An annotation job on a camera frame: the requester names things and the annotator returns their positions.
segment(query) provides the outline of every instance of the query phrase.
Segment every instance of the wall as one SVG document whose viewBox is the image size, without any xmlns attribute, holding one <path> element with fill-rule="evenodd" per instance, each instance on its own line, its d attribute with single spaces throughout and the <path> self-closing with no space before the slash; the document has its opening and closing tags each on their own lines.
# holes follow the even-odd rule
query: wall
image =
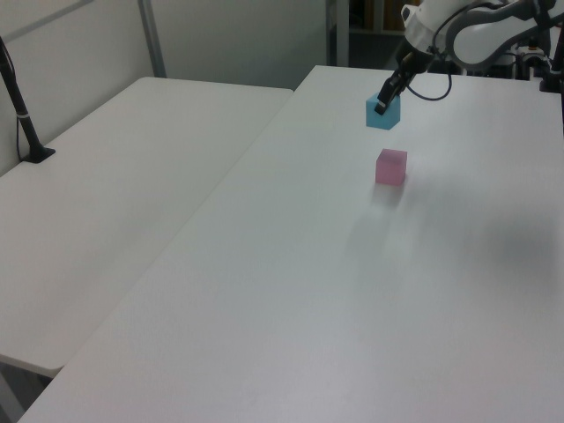
<svg viewBox="0 0 564 423">
<path fill-rule="evenodd" d="M 169 78 L 295 89 L 327 61 L 326 0 L 153 0 Z"/>
<path fill-rule="evenodd" d="M 43 144 L 152 75 L 137 0 L 95 0 L 6 47 Z M 18 162 L 15 119 L 0 83 L 0 174 Z M 20 144 L 26 146 L 25 139 Z"/>
</svg>

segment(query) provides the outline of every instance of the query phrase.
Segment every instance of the tabletop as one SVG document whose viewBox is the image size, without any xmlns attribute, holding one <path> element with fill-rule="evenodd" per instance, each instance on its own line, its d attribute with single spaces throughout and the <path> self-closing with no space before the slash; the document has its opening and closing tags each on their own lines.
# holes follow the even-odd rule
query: tabletop
<svg viewBox="0 0 564 423">
<path fill-rule="evenodd" d="M 143 78 L 0 178 L 0 360 L 53 376 L 290 90 Z"/>
<path fill-rule="evenodd" d="M 22 422 L 563 421 L 559 96 L 454 77 L 367 128 L 388 75 L 316 67 Z"/>
</svg>

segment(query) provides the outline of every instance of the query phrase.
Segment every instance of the table leg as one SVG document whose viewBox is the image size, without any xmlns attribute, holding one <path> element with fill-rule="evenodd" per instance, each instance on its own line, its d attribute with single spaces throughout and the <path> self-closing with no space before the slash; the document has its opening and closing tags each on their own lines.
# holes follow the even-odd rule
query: table leg
<svg viewBox="0 0 564 423">
<path fill-rule="evenodd" d="M 2 373 L 0 373 L 0 407 L 2 407 L 12 423 L 16 423 L 21 419 L 21 416 L 23 416 L 25 412 L 18 399 L 11 391 L 10 385 L 8 385 L 8 382 L 2 376 Z"/>
<path fill-rule="evenodd" d="M 337 66 L 349 65 L 349 0 L 337 0 Z"/>
</svg>

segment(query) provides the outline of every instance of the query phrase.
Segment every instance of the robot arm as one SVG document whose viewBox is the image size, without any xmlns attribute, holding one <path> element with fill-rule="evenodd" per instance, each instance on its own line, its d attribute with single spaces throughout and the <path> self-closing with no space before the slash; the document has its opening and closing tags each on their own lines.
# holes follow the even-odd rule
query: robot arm
<svg viewBox="0 0 564 423">
<path fill-rule="evenodd" d="M 424 0 L 404 6 L 402 18 L 405 39 L 398 69 L 378 96 L 380 115 L 439 54 L 470 71 L 485 69 L 517 41 L 561 22 L 564 0 Z"/>
</svg>

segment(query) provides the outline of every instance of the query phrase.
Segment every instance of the pink cube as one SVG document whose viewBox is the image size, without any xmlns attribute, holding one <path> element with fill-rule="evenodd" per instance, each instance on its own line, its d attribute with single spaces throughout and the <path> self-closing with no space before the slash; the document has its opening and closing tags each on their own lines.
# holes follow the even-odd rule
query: pink cube
<svg viewBox="0 0 564 423">
<path fill-rule="evenodd" d="M 399 186 L 405 180 L 407 152 L 383 149 L 376 161 L 376 183 Z"/>
</svg>

